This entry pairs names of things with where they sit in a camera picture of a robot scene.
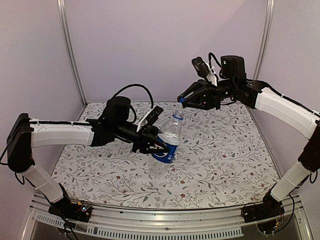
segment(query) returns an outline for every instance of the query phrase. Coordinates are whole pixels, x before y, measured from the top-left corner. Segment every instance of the tabletop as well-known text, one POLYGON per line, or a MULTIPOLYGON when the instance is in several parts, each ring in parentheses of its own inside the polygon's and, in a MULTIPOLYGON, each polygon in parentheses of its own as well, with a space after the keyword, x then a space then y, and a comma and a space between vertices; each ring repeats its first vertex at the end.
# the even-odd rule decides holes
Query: tabletop
MULTIPOLYGON (((133 102, 138 119, 148 102, 133 102)), ((160 127, 177 108, 164 109, 160 127)), ((81 119, 97 119, 105 103, 90 103, 81 119)), ((116 139, 102 147, 66 145, 52 177, 69 196, 97 204, 152 209, 237 206, 261 201, 279 176, 247 108, 242 104, 204 111, 186 108, 180 145, 167 173, 149 173, 149 155, 131 152, 116 139)))

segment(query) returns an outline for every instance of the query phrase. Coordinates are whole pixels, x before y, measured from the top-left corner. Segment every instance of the leaf pattern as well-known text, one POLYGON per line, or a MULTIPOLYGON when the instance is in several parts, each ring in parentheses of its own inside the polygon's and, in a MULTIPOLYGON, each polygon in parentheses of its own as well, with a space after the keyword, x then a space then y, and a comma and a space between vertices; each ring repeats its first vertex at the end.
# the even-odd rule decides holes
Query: leaf pattern
MULTIPOLYGON (((132 103, 138 119, 147 102, 132 103)), ((164 109, 160 127, 176 109, 164 109)), ((81 119, 97 119, 105 103, 90 103, 81 119)), ((156 209, 216 208, 260 201, 279 179, 266 146, 242 104, 185 110, 180 146, 166 174, 149 173, 148 155, 116 139, 102 147, 66 145, 52 177, 74 199, 156 209)))

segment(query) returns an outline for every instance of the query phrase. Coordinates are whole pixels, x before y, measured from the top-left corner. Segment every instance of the bottle bottom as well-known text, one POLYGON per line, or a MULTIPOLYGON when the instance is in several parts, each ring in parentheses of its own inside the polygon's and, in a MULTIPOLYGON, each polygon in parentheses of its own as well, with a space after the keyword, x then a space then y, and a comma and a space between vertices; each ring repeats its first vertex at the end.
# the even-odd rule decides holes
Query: bottle bottom
POLYGON ((170 168, 170 165, 170 163, 164 163, 153 158, 152 156, 149 158, 148 162, 150 174, 156 178, 164 175, 170 168))

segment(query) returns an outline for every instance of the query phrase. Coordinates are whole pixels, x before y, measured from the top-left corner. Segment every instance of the vertical metal post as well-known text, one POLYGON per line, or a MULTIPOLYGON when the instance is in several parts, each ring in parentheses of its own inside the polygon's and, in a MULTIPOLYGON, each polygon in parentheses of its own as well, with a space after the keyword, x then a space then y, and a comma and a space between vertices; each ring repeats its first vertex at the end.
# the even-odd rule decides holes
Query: vertical metal post
POLYGON ((86 106, 88 103, 87 103, 84 89, 82 87, 82 83, 81 83, 81 80, 79 77, 76 59, 75 59, 74 51, 72 48, 72 43, 71 43, 71 38, 70 38, 70 33, 69 33, 69 28, 68 28, 68 22, 67 22, 65 1, 64 0, 57 0, 57 5, 58 5, 58 12, 59 12, 60 23, 61 23, 61 28, 62 28, 62 35, 63 35, 65 48, 66 48, 66 52, 68 55, 73 79, 75 82, 76 90, 79 94, 82 105, 86 106))
POLYGON ((260 51, 259 51, 258 59, 256 61, 254 73, 253 73, 254 80, 257 80, 259 78, 261 68, 262 68, 262 63, 264 61, 268 40, 269 40, 269 35, 270 35, 270 30, 271 30, 271 25, 272 25, 272 18, 274 15, 274 6, 275 6, 275 0, 268 0, 260 51))

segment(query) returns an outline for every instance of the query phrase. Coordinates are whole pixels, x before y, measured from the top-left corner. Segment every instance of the black and white robotic arm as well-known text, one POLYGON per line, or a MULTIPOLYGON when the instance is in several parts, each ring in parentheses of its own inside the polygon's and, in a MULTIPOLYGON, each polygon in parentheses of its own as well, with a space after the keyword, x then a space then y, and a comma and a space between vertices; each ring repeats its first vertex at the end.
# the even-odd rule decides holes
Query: black and white robotic arm
POLYGON ((193 59, 192 64, 203 79, 178 96, 182 106, 218 110, 221 101, 230 98, 230 103, 239 101, 251 109, 275 116, 309 140, 298 162, 264 196, 260 207, 252 205, 243 209, 248 222, 283 214, 281 201, 320 168, 320 114, 280 94, 264 81, 247 79, 244 59, 240 56, 221 57, 220 81, 201 57, 193 59))
POLYGON ((50 202, 49 212, 63 219, 88 222, 90 204, 72 203, 63 186, 54 181, 48 172, 38 166, 32 156, 32 148, 48 145, 104 146, 118 138, 133 143, 132 151, 142 154, 165 153, 168 147, 157 140, 158 128, 153 123, 163 109, 156 106, 138 123, 127 121, 131 101, 116 96, 108 100, 98 119, 86 121, 43 121, 29 118, 22 113, 7 138, 8 167, 21 174, 50 202))

